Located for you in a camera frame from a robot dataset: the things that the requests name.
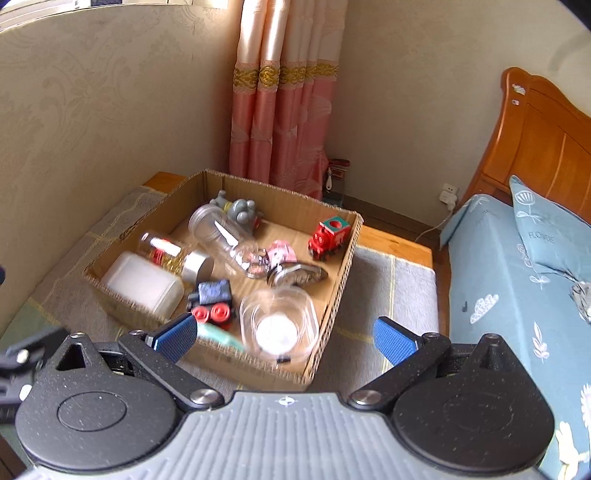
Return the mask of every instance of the plastic container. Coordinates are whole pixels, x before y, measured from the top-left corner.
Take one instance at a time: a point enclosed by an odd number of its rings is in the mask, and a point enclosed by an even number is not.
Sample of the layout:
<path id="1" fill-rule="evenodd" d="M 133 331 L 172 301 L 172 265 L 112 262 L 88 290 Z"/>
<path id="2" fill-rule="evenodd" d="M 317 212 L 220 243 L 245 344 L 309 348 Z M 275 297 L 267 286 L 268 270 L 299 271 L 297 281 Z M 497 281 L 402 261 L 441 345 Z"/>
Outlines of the plastic container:
<path id="1" fill-rule="evenodd" d="M 139 237 L 138 253 L 192 285 L 207 281 L 212 275 L 213 258 L 165 238 L 160 233 L 148 231 L 142 234 Z"/>
<path id="2" fill-rule="evenodd" d="M 310 296 L 301 288 L 256 290 L 240 305 L 242 343 L 268 361 L 305 361 L 318 341 L 318 320 Z"/>
<path id="3" fill-rule="evenodd" d="M 173 314 L 184 294 L 180 278 L 132 252 L 123 252 L 101 282 L 122 297 L 165 318 Z"/>
<path id="4" fill-rule="evenodd" d="M 267 275 L 267 251 L 259 248 L 254 237 L 232 222 L 221 208 L 199 207 L 189 220 L 189 231 L 230 272 L 240 272 L 250 278 Z"/>

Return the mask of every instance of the clear plastic bottle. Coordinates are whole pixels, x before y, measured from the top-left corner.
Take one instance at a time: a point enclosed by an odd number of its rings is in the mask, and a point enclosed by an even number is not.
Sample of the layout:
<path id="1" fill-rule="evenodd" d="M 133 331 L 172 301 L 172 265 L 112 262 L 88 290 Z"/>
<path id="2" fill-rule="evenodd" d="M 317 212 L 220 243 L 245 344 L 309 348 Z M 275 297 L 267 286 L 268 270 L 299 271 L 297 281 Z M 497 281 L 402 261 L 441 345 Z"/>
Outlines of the clear plastic bottle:
<path id="1" fill-rule="evenodd" d="M 152 231 L 139 238 L 138 253 L 190 284 L 208 280 L 213 271 L 210 256 Z"/>
<path id="2" fill-rule="evenodd" d="M 259 248 L 254 237 L 232 222 L 221 208 L 215 205 L 199 207 L 189 220 L 189 231 L 231 271 L 250 278 L 267 276 L 267 251 Z"/>

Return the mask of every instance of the red toy train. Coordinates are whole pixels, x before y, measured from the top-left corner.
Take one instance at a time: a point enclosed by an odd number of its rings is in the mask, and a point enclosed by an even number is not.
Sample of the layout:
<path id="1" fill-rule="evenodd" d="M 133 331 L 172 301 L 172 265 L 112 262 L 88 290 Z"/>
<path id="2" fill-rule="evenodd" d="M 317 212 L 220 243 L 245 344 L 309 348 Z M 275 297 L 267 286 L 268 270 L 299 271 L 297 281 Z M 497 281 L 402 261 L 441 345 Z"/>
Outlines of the red toy train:
<path id="1" fill-rule="evenodd" d="M 314 260 L 324 261 L 343 245 L 350 231 L 351 226 L 338 216 L 320 222 L 308 241 L 308 252 Z"/>

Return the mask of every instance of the green object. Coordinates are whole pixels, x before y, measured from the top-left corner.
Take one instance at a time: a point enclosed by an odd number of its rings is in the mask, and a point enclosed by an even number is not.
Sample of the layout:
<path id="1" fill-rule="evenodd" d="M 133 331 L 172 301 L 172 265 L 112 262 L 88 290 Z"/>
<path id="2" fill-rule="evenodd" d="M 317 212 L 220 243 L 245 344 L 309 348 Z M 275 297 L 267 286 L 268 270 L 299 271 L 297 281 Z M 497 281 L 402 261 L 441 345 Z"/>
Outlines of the green object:
<path id="1" fill-rule="evenodd" d="M 200 323 L 197 325 L 197 336 L 207 338 L 220 345 L 233 346 L 239 352 L 244 351 L 244 345 L 236 340 L 230 333 L 222 330 L 220 327 L 216 327 L 211 323 Z"/>
<path id="2" fill-rule="evenodd" d="M 328 220 L 325 220 L 324 222 L 322 222 L 322 225 L 324 225 L 325 228 L 327 228 L 328 230 L 330 230 L 331 232 L 334 232 L 334 233 L 339 232 L 343 228 L 349 226 L 349 224 L 347 222 L 345 222 L 339 216 L 332 217 L 332 218 L 329 218 Z"/>

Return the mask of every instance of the wall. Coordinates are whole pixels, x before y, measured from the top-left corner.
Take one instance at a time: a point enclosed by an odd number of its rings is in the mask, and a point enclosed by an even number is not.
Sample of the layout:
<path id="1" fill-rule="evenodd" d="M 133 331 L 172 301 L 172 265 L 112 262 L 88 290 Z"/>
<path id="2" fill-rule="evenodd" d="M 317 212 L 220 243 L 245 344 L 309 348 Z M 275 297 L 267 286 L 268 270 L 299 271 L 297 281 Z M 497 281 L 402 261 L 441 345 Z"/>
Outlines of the wall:
<path id="1" fill-rule="evenodd" d="M 441 187 L 467 187 L 510 66 L 591 114 L 591 33 L 558 0 L 349 0 L 326 144 L 352 162 L 348 194 L 439 223 Z"/>
<path id="2" fill-rule="evenodd" d="M 0 332 L 135 186 L 225 168 L 241 6 L 93 8 L 0 33 Z"/>

